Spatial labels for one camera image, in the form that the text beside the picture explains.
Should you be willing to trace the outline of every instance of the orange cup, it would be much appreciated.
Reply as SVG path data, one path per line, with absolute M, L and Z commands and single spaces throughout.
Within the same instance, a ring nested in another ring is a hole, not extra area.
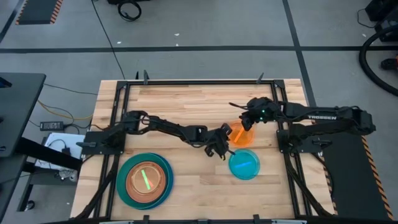
M 229 134 L 229 143 L 234 147 L 248 147 L 254 141 L 254 127 L 249 131 L 245 131 L 241 121 L 235 121 L 229 125 L 232 129 L 231 134 Z

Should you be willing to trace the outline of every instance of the wooden table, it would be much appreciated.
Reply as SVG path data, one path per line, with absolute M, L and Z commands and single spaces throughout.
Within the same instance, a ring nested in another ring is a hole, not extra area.
M 300 80 L 284 81 L 288 100 L 306 105 Z M 101 82 L 93 124 L 108 126 L 116 82 Z M 200 124 L 214 129 L 238 120 L 243 112 L 228 102 L 245 105 L 251 98 L 262 96 L 272 98 L 271 88 L 264 85 L 134 86 L 130 90 L 128 110 L 144 110 L 184 126 Z M 225 161 L 217 155 L 208 157 L 203 149 L 192 148 L 179 138 L 159 132 L 127 135 L 119 168 L 136 154 L 154 152 L 170 162 L 175 183 L 170 197 L 152 210 L 135 210 L 123 203 L 116 192 L 112 220 L 142 220 L 143 215 L 150 215 L 151 220 L 251 219 L 253 214 L 259 214 L 260 218 L 293 218 L 284 159 L 275 136 L 277 124 L 261 123 L 254 128 L 256 138 L 249 149 L 258 155 L 261 169 L 252 180 L 239 180 L 230 173 L 229 155 Z M 301 158 L 308 188 L 326 210 L 334 213 L 323 166 L 310 154 L 301 154 Z M 71 217 L 78 215 L 96 192 L 102 161 L 103 156 L 93 156 L 83 164 Z M 300 211 L 304 214 L 301 193 L 296 189 Z M 100 215 L 105 214 L 107 197 L 106 192 Z

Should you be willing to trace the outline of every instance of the gray concrete floor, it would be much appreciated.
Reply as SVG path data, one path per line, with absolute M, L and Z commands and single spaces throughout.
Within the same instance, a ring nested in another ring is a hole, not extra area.
M 18 0 L 0 1 L 0 28 Z M 369 0 L 289 0 L 302 46 L 359 46 L 374 33 L 356 23 L 356 11 Z M 280 0 L 153 0 L 142 2 L 142 17 L 125 22 L 106 0 L 95 2 L 114 47 L 173 47 L 204 45 L 293 46 Z M 13 22 L 0 49 L 109 47 L 90 0 L 67 0 L 53 25 L 17 26 Z M 380 76 L 398 86 L 394 72 L 382 72 L 378 63 L 396 52 L 370 52 L 369 63 Z M 118 52 L 126 75 L 146 69 L 156 78 L 301 78 L 294 51 Z M 358 63 L 358 52 L 304 52 L 308 74 L 319 106 L 358 105 L 373 114 L 377 131 L 368 137 L 392 211 L 398 214 L 398 152 L 394 119 L 398 98 L 368 80 Z M 100 80 L 122 79 L 112 53 L 0 54 L 1 72 L 44 73 L 46 83 L 96 92 Z M 92 114 L 96 97 L 77 95 L 45 86 L 44 103 L 67 109 L 74 116 Z M 33 122 L 60 118 L 36 106 Z M 87 121 L 77 124 L 83 126 Z M 41 142 L 48 133 L 31 124 L 24 136 Z M 17 213 L 23 191 L 21 179 L 3 223 L 42 223 L 66 220 L 74 187 L 35 187 L 31 199 L 37 208 Z

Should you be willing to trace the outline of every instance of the green marker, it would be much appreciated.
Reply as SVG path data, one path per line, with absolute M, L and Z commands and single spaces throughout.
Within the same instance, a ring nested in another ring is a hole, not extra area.
M 142 177 L 144 178 L 145 184 L 147 185 L 147 189 L 150 190 L 150 185 L 149 185 L 149 182 L 148 182 L 148 178 L 145 175 L 145 171 L 141 170 L 141 174 L 142 174 Z

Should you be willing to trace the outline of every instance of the copper plate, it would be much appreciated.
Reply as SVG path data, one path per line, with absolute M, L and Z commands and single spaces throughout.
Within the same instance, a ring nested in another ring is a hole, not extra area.
M 145 182 L 145 172 L 149 187 Z M 135 165 L 127 175 L 126 190 L 129 196 L 139 203 L 150 203 L 158 199 L 166 186 L 163 169 L 154 162 L 141 162 Z

